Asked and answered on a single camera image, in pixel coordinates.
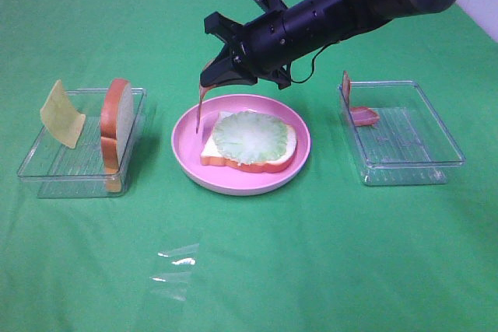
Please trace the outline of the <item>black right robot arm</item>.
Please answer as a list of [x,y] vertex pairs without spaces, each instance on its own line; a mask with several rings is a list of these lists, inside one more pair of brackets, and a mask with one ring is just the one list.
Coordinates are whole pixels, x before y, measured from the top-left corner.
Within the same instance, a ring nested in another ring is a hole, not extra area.
[[393,19],[438,13],[456,0],[254,0],[263,15],[239,24],[218,12],[204,20],[205,32],[224,46],[200,74],[202,88],[254,85],[259,79],[280,89],[292,83],[293,61],[315,50],[368,33]]

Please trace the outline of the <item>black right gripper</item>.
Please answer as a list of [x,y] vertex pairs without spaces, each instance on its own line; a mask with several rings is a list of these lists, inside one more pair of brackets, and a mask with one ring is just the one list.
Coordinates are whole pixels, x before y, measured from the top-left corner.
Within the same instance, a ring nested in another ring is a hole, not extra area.
[[244,25],[214,12],[204,27],[224,46],[200,74],[202,87],[252,86],[264,79],[285,89],[293,61],[339,41],[317,10],[268,12]]

